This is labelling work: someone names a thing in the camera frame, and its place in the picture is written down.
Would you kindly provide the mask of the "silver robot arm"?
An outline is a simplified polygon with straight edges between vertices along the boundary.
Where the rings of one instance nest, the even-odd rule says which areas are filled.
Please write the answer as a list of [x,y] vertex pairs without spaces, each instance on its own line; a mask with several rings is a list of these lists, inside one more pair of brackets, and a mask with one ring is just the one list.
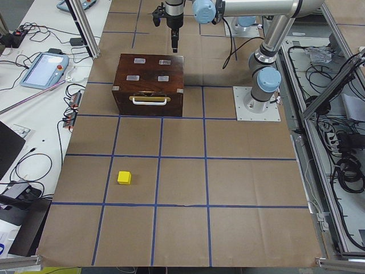
[[253,87],[244,97],[247,110],[261,114],[278,91],[280,73],[273,67],[277,52],[296,18],[319,9],[322,1],[193,1],[193,17],[199,24],[218,24],[226,17],[272,15],[273,21],[259,48],[249,58]]

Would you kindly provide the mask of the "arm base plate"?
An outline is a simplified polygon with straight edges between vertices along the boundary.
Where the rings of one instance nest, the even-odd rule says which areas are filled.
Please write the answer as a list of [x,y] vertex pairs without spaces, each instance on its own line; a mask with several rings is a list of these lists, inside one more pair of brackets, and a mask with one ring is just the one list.
[[271,103],[275,96],[267,102],[253,99],[251,87],[233,86],[233,96],[238,121],[249,122],[280,122],[279,109],[276,103]]

